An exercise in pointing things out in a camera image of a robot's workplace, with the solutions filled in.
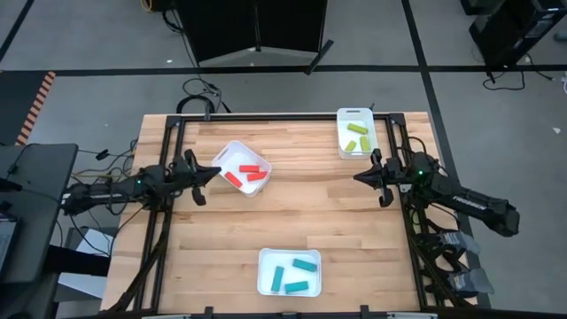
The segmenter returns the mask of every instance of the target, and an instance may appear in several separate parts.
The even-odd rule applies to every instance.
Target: black metal frame
[[[305,113],[305,114],[212,114],[211,121],[334,121],[336,119],[336,115],[334,113]],[[409,139],[408,139],[408,131],[406,128],[406,121],[403,113],[375,113],[374,114],[375,121],[384,121],[386,126],[386,133],[388,135],[388,142],[390,146],[390,152],[392,156],[399,157],[399,151],[397,149],[398,146],[401,146],[404,151],[402,152],[402,157],[405,162],[408,162],[409,159]],[[182,147],[183,147],[183,135],[185,131],[185,126],[187,123],[191,121],[203,121],[203,117],[200,115],[169,115],[167,116],[166,120],[166,127],[163,136],[162,146],[161,146],[161,154],[159,156],[159,163],[160,165],[166,165],[166,158],[167,158],[167,149],[171,140],[171,135],[174,128],[177,128],[177,138],[175,140],[175,150],[174,156],[181,155]],[[401,145],[398,145],[396,141],[396,135],[394,131],[394,126],[398,126],[400,130],[401,136]],[[422,258],[424,261],[424,256],[419,256],[419,250],[417,249],[416,242],[413,239],[415,235],[415,229],[413,226],[412,221],[410,220],[410,212],[408,210],[407,199],[404,198],[404,194],[400,191],[400,198],[402,200],[402,211],[403,211],[403,220],[404,226],[406,228],[406,235],[409,242],[409,254],[412,263],[412,269],[414,273],[414,280],[416,282],[416,290],[417,290],[417,297],[419,300],[419,305],[421,309],[428,307],[427,299],[425,295],[425,289],[423,285],[423,276],[421,275],[420,271],[420,261],[419,257]],[[146,265],[150,250],[152,240],[154,238],[155,233],[155,221],[157,220],[157,212],[151,212],[150,219],[148,222],[148,229],[146,231],[146,236],[144,240],[144,250],[143,250],[143,257],[142,257],[142,266]],[[163,234],[169,233],[169,228],[171,227],[171,216],[172,211],[171,209],[168,212],[165,212],[163,226],[162,226],[162,236]],[[425,225],[425,211],[419,211],[417,213],[418,221],[421,225],[421,232],[428,233],[428,229]],[[167,245],[167,238],[164,238],[165,243],[161,243]],[[161,285],[163,281],[163,273],[165,267],[165,259],[166,259],[166,251],[167,249],[163,250],[163,254],[161,254],[158,258],[158,265],[156,267],[155,272],[155,279],[154,279],[154,286],[151,295],[151,310],[158,311],[159,309],[159,295],[161,293]],[[441,283],[441,279],[435,277],[435,272],[432,271],[434,275],[434,280],[437,279],[439,283]],[[134,304],[134,310],[140,310],[142,306],[142,302],[144,299],[144,284],[142,284],[139,288],[139,291],[136,295],[136,302]],[[443,300],[436,300],[436,306],[442,306]],[[347,313],[340,313],[341,317],[348,315]]]
[[[336,115],[334,113],[272,113],[272,114],[212,114],[211,121],[334,121]],[[388,134],[388,143],[390,152],[393,157],[400,157],[404,162],[409,159],[409,139],[408,131],[406,128],[405,116],[403,113],[375,113],[375,121],[384,121],[386,126],[386,133]],[[185,126],[192,121],[204,121],[202,115],[169,115],[166,119],[166,127],[161,145],[161,153],[159,156],[160,165],[166,165],[167,151],[169,148],[171,136],[174,128],[177,128],[177,138],[175,140],[175,155],[181,155],[183,147],[183,135]],[[397,126],[400,130],[401,147],[398,147],[396,141],[396,134],[394,127]],[[409,197],[398,189],[400,200],[402,204],[402,215],[406,235],[408,239],[408,250],[412,269],[414,273],[414,280],[416,282],[417,298],[421,313],[436,314],[439,318],[462,318],[472,319],[482,316],[483,318],[496,319],[496,318],[559,318],[565,317],[559,314],[542,314],[530,313],[508,310],[493,310],[483,309],[479,307],[466,307],[442,284],[443,281],[435,271],[430,271],[431,280],[438,283],[442,288],[442,292],[446,294],[447,299],[454,305],[459,307],[446,307],[444,300],[436,298],[436,305],[430,306],[427,302],[426,291],[423,283],[423,271],[420,267],[423,264],[424,269],[432,270],[435,266],[435,261],[430,261],[428,256],[423,253],[417,242],[414,239],[416,229],[414,228],[413,221],[411,220],[411,213],[409,207]],[[111,309],[101,312],[98,315],[81,317],[82,319],[101,319],[101,318],[141,318],[143,316],[157,315],[159,312],[159,297],[161,294],[161,285],[163,282],[163,275],[165,269],[165,260],[167,253],[167,241],[169,237],[169,230],[171,228],[171,220],[173,215],[173,201],[170,203],[169,208],[164,213],[164,221],[162,224],[161,233],[156,245],[152,248],[152,242],[155,234],[155,226],[159,212],[151,212],[148,221],[148,228],[144,240],[144,250],[142,256],[142,263],[140,272],[136,275],[132,284],[130,284],[127,293],[122,296],[121,300]],[[428,228],[425,226],[425,211],[423,209],[417,210],[417,217],[419,221],[419,230],[421,233],[428,233]],[[151,293],[151,306],[150,308],[142,308],[144,300],[144,287],[147,275],[153,264],[157,262],[155,271],[155,279]],[[129,302],[134,298],[134,307],[130,311],[126,311]],[[267,313],[267,314],[213,314],[213,307],[206,307],[203,314],[190,314],[193,319],[374,319],[374,318],[392,318],[392,314],[399,314],[396,312],[370,312],[369,306],[361,305],[360,312],[341,312],[341,313]]]

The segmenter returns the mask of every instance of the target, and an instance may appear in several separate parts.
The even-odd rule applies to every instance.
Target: teal block
[[[284,286],[284,288],[285,288],[285,293],[301,292],[301,291],[309,289],[309,283],[307,281],[305,281],[305,282],[297,282],[297,283],[292,283],[292,284],[286,284]]]
[[[317,271],[317,265],[312,264],[311,262],[302,261],[302,260],[299,260],[299,259],[293,260],[293,267],[300,268],[300,269],[307,270],[307,271],[311,271],[311,272]]]
[[[279,292],[282,285],[282,277],[284,276],[284,268],[277,266],[276,273],[274,274],[274,281],[272,282],[272,292]]]

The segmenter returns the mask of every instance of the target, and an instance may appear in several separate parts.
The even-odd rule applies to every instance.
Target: wire
[[[42,193],[42,192],[40,192],[40,191],[34,191],[34,190],[28,190],[28,189],[22,189],[21,191],[28,192],[28,193],[30,193],[30,194],[34,194],[34,195],[37,195],[37,196],[41,196],[41,197],[43,197],[43,198],[50,199],[50,200],[54,201],[55,204],[57,204],[58,206],[59,206],[60,203],[61,203],[60,200],[54,198],[54,197],[51,196],[51,195]],[[59,244],[59,247],[63,247],[63,228],[61,228],[61,224],[59,223],[58,220],[55,220],[55,223],[56,223],[57,226],[59,227],[59,235],[60,235],[60,244]]]
[[[93,152],[93,151],[87,151],[87,150],[79,150],[79,152],[84,152],[84,153],[89,153],[89,154],[100,154],[101,152]],[[106,156],[110,156],[110,157],[127,157],[126,155],[116,155],[116,154],[106,154]]]
[[[528,59],[530,60],[530,64],[531,64],[532,66],[535,66],[535,64],[534,64],[534,62],[533,62],[533,58],[532,58],[532,56],[530,55],[530,53],[526,53],[525,56],[528,57]],[[555,80],[555,78],[554,78],[553,76],[545,75],[545,74],[543,74],[543,73],[540,72],[540,71],[536,71],[535,73],[539,74],[542,78],[544,78],[544,79],[546,79],[546,80],[548,80],[548,81],[554,81],[554,80]]]
[[[454,218],[454,220],[457,222],[457,225],[460,224],[461,222],[459,222],[459,219],[457,218],[456,214],[453,214],[451,212],[449,212],[448,210],[446,210],[445,208],[439,206],[439,205],[435,205],[435,204],[431,204],[431,206],[437,208],[438,210],[440,210],[441,212],[445,213],[445,214],[450,214],[451,217]]]
[[[122,174],[124,175],[124,177],[129,177],[130,176],[130,171],[132,170],[132,167],[134,166],[134,154],[136,153],[136,147],[138,146],[138,140],[132,140],[130,142],[130,155],[128,155],[128,157],[124,160],[124,162],[122,163]],[[126,163],[128,163],[129,160],[132,160],[132,163],[130,163],[130,167],[126,168]]]
[[[74,175],[80,176],[80,175],[82,175],[83,173],[87,173],[87,172],[103,172],[103,173],[106,173],[109,169],[111,169],[111,168],[113,167],[114,163],[116,163],[120,158],[123,158],[123,157],[124,157],[124,158],[127,159],[127,158],[129,157],[129,155],[128,155],[128,156],[125,156],[125,155],[128,154],[129,152],[133,152],[133,151],[134,151],[134,148],[136,147],[136,145],[137,145],[137,138],[136,138],[136,139],[133,139],[132,141],[130,141],[130,147],[129,147],[126,151],[122,152],[122,153],[119,154],[119,155],[115,155],[115,159],[113,159],[113,161],[112,161],[106,168],[101,168],[101,169],[98,169],[98,168],[97,168],[97,169],[95,169],[95,168],[83,169],[82,171],[79,171],[79,172],[74,173]]]
[[[58,220],[55,220],[55,223],[57,224],[57,227],[59,227],[59,235],[60,235],[59,247],[63,247],[63,228],[61,228],[61,224],[59,223]]]
[[[90,218],[92,218],[93,221],[95,221],[95,223],[98,226],[98,231],[100,231],[101,234],[103,234],[103,236],[105,237],[106,241],[108,242],[108,244],[106,245],[108,248],[108,251],[110,252],[110,239],[108,239],[107,236],[105,236],[105,233],[103,232],[103,228],[102,226],[100,226],[100,223],[97,221],[97,219],[95,218],[95,216],[92,214],[92,212],[89,210],[87,210],[87,213],[89,213]]]
[[[410,136],[410,137],[408,137],[408,139],[413,139],[413,140],[419,142],[419,143],[422,145],[422,147],[423,147],[423,152],[424,152],[425,154],[427,154],[427,148],[425,147],[425,143],[424,143],[420,138],[417,138],[417,137],[415,137],[415,136]]]
[[[498,76],[494,76],[494,79],[495,79],[495,80],[500,79],[504,74],[506,74],[506,72],[502,72],[502,74],[500,74],[500,75],[498,75]],[[522,86],[519,87],[519,88],[506,88],[506,87],[503,87],[503,88],[489,88],[488,86],[486,86],[486,84],[487,84],[488,82],[491,82],[492,79],[487,79],[487,80],[485,80],[484,82],[482,82],[482,86],[483,86],[485,89],[492,90],[492,91],[496,91],[496,90],[520,91],[520,90],[522,90],[522,89],[525,89],[524,71],[520,71],[520,74],[522,75]]]
[[[173,23],[171,23],[171,22],[169,21],[169,19],[167,18],[167,12],[168,12],[168,11],[173,12],[174,9],[164,10],[164,11],[161,13],[161,18],[162,18],[163,21],[166,23],[166,27],[167,27],[169,30],[171,30],[171,31],[173,31],[173,32],[175,32],[175,33],[180,34],[180,33],[182,32],[181,25],[177,26],[177,25],[175,25],[175,24],[173,24]]]
[[[8,177],[10,177],[10,175],[16,173],[16,171],[18,170],[17,164],[19,159],[21,158],[21,156],[24,154],[24,152],[31,147],[32,145],[37,145],[36,143],[31,143],[31,144],[27,144],[26,146],[24,146],[24,148],[21,149],[21,151],[18,154],[18,157],[16,158],[16,160],[14,160],[12,162],[12,164],[10,165],[10,167],[8,168],[8,170],[6,171],[6,177],[4,179],[8,179]]]
[[[57,198],[54,198],[53,196],[48,195],[48,194],[45,194],[45,193],[42,193],[42,192],[40,192],[40,191],[34,191],[34,190],[29,190],[29,189],[22,189],[21,191],[28,192],[28,193],[30,193],[30,194],[34,194],[34,195],[37,195],[37,196],[41,196],[41,197],[43,197],[43,198],[51,199],[51,200],[53,200],[55,203],[57,203],[57,205],[60,205],[60,204],[61,204],[61,201],[58,200]]]
[[[85,241],[85,243],[87,243],[87,245],[90,246],[90,248],[96,250],[97,252],[103,253],[104,255],[110,257],[109,253],[105,253],[104,251],[101,251],[100,249],[96,248],[95,246],[93,246],[89,240],[87,240],[87,238],[82,234],[81,230],[79,229],[79,227],[77,227],[77,224],[74,222],[74,218],[72,215],[69,215],[69,218],[71,219],[71,222],[73,223],[74,228],[77,230],[77,232],[79,233],[79,235],[81,235],[82,239]]]
[[[179,19],[177,18],[177,13],[172,10],[172,13],[174,15],[174,19],[175,19],[175,23],[177,23],[177,26],[181,26],[181,22],[179,21]],[[183,47],[185,48],[185,53],[187,53],[187,57],[189,58],[189,61],[191,62],[191,65],[193,66],[193,68],[197,68],[197,63],[193,60],[193,57],[191,56],[189,47],[187,45],[187,42],[185,41],[185,34],[183,32],[181,32],[181,38],[183,40]],[[205,80],[203,80],[203,78],[201,77],[201,73],[199,71],[197,71],[197,78],[193,78],[193,79],[189,79],[186,82],[183,83],[183,91],[190,97],[195,96],[196,94],[191,94],[189,93],[189,91],[187,91],[185,89],[185,85],[187,85],[187,83],[192,82],[192,81],[196,81],[199,80],[201,81],[201,83],[203,83],[203,86],[205,86],[205,91],[204,92],[200,92],[197,95],[198,96],[202,96],[204,94],[210,93],[215,95],[216,97],[219,98],[219,100],[217,101],[216,107],[215,107],[215,112],[217,113],[221,107],[221,104],[224,106],[225,110],[227,111],[227,113],[231,113],[230,109],[227,107],[227,105],[222,102],[222,90],[215,87],[212,83],[209,83]]]
[[[138,215],[138,213],[140,213],[142,211],[142,209],[144,209],[144,207],[140,207],[140,209],[138,209],[134,214],[132,214],[130,216],[130,218],[128,218],[123,224],[121,224],[121,226],[118,228],[118,230],[116,230],[116,235],[114,235],[113,241],[110,245],[110,251],[109,253],[112,254],[113,253],[113,249],[114,249],[114,240],[116,239],[116,237],[118,236],[118,233],[120,233],[120,231],[124,228],[124,226],[126,226],[126,224],[128,224],[132,219],[134,219],[134,217],[136,217],[136,215]]]

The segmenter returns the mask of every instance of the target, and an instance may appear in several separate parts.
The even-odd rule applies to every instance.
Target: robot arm
[[[77,215],[94,206],[140,202],[145,209],[166,209],[169,200],[187,188],[192,188],[197,205],[206,204],[200,187],[204,187],[220,167],[202,167],[192,150],[185,151],[185,159],[176,156],[169,168],[153,165],[140,169],[119,183],[85,184],[70,186],[61,206],[65,214]]]
[[[479,219],[504,237],[518,233],[520,215],[507,200],[491,198],[462,187],[458,181],[442,175],[439,163],[426,153],[412,153],[407,167],[403,167],[396,158],[387,159],[383,167],[381,159],[380,150],[375,149],[371,156],[372,168],[354,176],[356,181],[382,189],[380,206],[389,206],[393,201],[388,185],[409,184],[409,195],[422,207],[438,203]]]

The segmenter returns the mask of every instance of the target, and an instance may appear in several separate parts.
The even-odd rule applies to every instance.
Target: white plastic bin
[[[294,259],[311,262],[317,265],[317,271],[310,272],[292,266]],[[322,270],[321,254],[316,250],[276,250],[264,248],[258,259],[258,292],[266,296],[283,297],[317,297],[321,293]],[[283,267],[282,284],[279,292],[272,292],[272,282],[276,267]],[[302,292],[285,293],[286,284],[307,281],[309,289]]]
[[[262,180],[248,182],[246,179],[248,174],[239,172],[241,165],[258,165],[261,171],[266,171],[268,174]],[[242,183],[239,190],[248,198],[258,194],[262,187],[266,185],[272,174],[272,165],[270,163],[238,141],[228,143],[222,151],[214,157],[211,166],[221,167],[221,176],[225,180],[227,180],[227,178],[224,175],[227,172],[232,173]]]
[[[369,151],[364,152],[361,148],[360,133],[353,132],[346,127],[353,123],[360,127],[367,128],[369,132],[366,137],[369,140]],[[368,108],[341,108],[337,111],[337,132],[338,132],[338,155],[343,160],[366,160],[375,148],[378,148],[376,129],[374,127],[374,114]],[[345,148],[351,141],[356,142],[356,147],[351,152]]]

